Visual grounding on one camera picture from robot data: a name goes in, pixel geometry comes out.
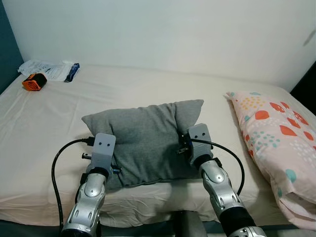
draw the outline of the metal bracket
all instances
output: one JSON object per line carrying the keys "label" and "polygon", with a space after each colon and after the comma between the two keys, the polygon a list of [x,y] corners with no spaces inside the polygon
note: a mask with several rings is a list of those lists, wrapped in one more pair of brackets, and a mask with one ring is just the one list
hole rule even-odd
{"label": "metal bracket", "polygon": [[88,154],[88,153],[82,153],[81,158],[82,158],[82,159],[91,159],[91,154]]}
{"label": "metal bracket", "polygon": [[86,172],[96,167],[104,168],[109,174],[111,171],[111,161],[114,152],[116,137],[109,134],[98,133],[93,144],[91,163]]}
{"label": "metal bracket", "polygon": [[[195,126],[189,127],[188,135],[190,139],[199,139],[204,141],[211,141],[211,136],[209,135],[208,128],[205,123],[200,123]],[[213,158],[213,153],[211,152],[211,145],[199,142],[192,142],[191,148],[191,160],[190,165],[193,166],[194,161],[205,154],[208,154]]]}

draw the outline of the floral pillowcase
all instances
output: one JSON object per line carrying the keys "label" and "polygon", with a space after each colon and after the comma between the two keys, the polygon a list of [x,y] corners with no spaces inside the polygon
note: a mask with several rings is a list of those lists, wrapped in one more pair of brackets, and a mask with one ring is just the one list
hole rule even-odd
{"label": "floral pillowcase", "polygon": [[287,102],[258,92],[228,92],[248,152],[293,224],[315,229],[316,132]]}

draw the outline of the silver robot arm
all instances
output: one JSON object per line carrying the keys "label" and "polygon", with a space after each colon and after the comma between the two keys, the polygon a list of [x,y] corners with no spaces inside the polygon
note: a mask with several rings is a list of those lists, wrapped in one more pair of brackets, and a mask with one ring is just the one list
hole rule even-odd
{"label": "silver robot arm", "polygon": [[85,183],[78,190],[76,204],[61,232],[61,237],[100,236],[100,208],[105,198],[106,182],[111,175],[111,160],[116,138],[98,133],[95,137],[91,163]]}
{"label": "silver robot arm", "polygon": [[211,142],[206,124],[190,127],[187,136],[191,151],[190,164],[199,170],[225,234],[228,237],[266,237],[264,231],[255,225],[241,199],[232,189],[227,172],[213,159],[212,146],[190,141],[199,139]]}

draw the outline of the white bed sheet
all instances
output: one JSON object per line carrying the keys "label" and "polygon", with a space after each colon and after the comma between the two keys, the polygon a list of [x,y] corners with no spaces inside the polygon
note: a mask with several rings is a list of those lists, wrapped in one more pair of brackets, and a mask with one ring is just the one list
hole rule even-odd
{"label": "white bed sheet", "polygon": [[[256,90],[289,104],[299,103],[285,90],[266,84],[150,70],[85,66],[72,83],[48,82],[40,92],[27,92],[19,76],[0,96],[0,219],[29,225],[58,225],[56,198],[50,178],[57,151],[71,140],[90,136],[81,117],[113,108],[131,108],[203,99],[198,122],[208,125],[211,138],[233,150],[245,168],[240,195],[257,225],[288,224],[270,185],[248,156],[227,91]],[[313,116],[302,107],[303,116]],[[74,205],[81,159],[89,147],[68,148],[56,165],[56,179],[65,218]],[[240,169],[233,157],[214,149],[235,189]],[[130,227],[168,220],[172,211],[199,212],[203,221],[216,220],[200,180],[157,183],[108,192],[101,222]]]}

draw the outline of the gray pillow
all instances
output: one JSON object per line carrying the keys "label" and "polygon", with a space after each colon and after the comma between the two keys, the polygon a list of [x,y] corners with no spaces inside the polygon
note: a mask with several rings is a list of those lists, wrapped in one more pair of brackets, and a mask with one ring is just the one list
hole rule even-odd
{"label": "gray pillow", "polygon": [[106,110],[82,117],[92,134],[116,136],[112,165],[122,168],[107,189],[152,184],[162,180],[197,178],[183,155],[177,155],[179,133],[197,121],[203,100],[188,100],[133,109]]}

